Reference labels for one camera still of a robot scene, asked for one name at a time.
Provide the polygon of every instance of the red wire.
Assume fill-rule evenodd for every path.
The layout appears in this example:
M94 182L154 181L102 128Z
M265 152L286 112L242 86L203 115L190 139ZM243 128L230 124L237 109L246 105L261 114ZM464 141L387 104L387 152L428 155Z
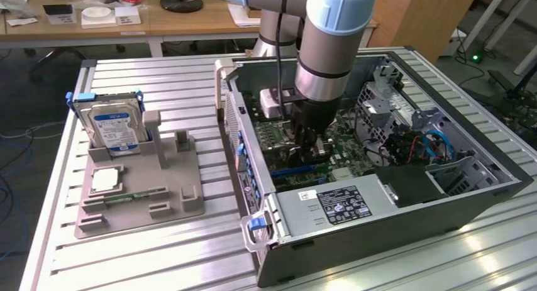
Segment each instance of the red wire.
M412 142L412 147L410 147L410 154L409 154L409 160L406 161L406 163L410 163L412 160L412 156L414 154L414 145L417 144L417 140L418 140L420 136L414 137L414 141Z

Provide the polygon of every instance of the blue cable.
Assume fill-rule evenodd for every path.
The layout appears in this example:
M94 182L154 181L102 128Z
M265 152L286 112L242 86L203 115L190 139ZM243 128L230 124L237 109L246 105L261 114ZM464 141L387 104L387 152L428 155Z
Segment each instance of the blue cable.
M32 151L32 147L28 145L20 145L17 143L11 143L11 142L5 142L5 141L0 141L0 144L9 146L12 148L28 148L28 154L25 156L24 162L17 167L15 167L9 172L5 172L1 174L4 177L7 177L8 175L13 174L16 171L21 170L28 165L28 163L32 159L33 151Z
M434 130L434 129L432 129L432 130L429 130L426 133L425 133L425 135L424 135L424 144L425 144L425 147L426 147L426 150L428 150L428 153L433 156L433 157L436 157L437 155L434 154L434 152L433 152L433 150L429 148L429 138L428 138L428 135L437 135L437 136L440 136L440 138L442 138L442 140L444 140L444 143L446 144L446 146L448 146L448 150L449 150L449 153L450 153L450 160L454 158L454 150L453 150L453 146L452 146L452 143L450 143L450 141L449 141L449 139L448 139L448 136L441 132L441 131L437 131L437 130Z
M19 198L17 196L5 188L0 188L1 190L5 191L7 194L9 194L13 198L13 203L15 203L15 207L17 208L17 212L21 218L21 224L23 224L23 235L20 237L19 242L16 243L16 245L11 248L11 250L8 252L4 253L3 256L0 256L0 262L4 260L4 258L7 258L9 256L9 254L16 251L20 246L23 246L23 244L28 241L28 225L25 223L25 218L24 218L24 212L23 212L23 208L20 206L20 202L19 202Z

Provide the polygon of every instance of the sticker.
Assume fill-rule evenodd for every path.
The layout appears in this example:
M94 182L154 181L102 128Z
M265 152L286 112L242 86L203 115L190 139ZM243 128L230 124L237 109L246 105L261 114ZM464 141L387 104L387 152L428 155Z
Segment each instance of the sticker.
M146 35L144 31L124 31L120 35Z
M355 186L317 194L326 217L333 225L373 216Z
M98 115L94 117L106 147L112 151L127 151L138 147L135 130L128 124L128 113Z
M301 201L315 199L317 198L317 190L307 190L305 192L299 192Z

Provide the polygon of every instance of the desk lamp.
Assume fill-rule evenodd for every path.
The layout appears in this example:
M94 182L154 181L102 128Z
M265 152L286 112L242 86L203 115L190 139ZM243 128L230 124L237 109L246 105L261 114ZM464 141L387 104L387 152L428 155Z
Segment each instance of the desk lamp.
M192 13L203 8L202 0L160 0L160 6L174 13Z

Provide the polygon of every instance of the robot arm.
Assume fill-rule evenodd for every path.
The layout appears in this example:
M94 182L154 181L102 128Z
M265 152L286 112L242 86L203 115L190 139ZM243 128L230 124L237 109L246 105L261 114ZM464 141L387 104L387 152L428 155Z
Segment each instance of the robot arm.
M375 0L228 1L306 19L294 80L305 100L293 103L290 115L297 144L319 146L317 136L335 118Z
M253 57L275 57L277 56L277 28L279 13L263 10L261 12L259 37L255 43ZM279 32L279 53L285 57L297 56L297 37L303 27L301 18L285 14L282 17Z

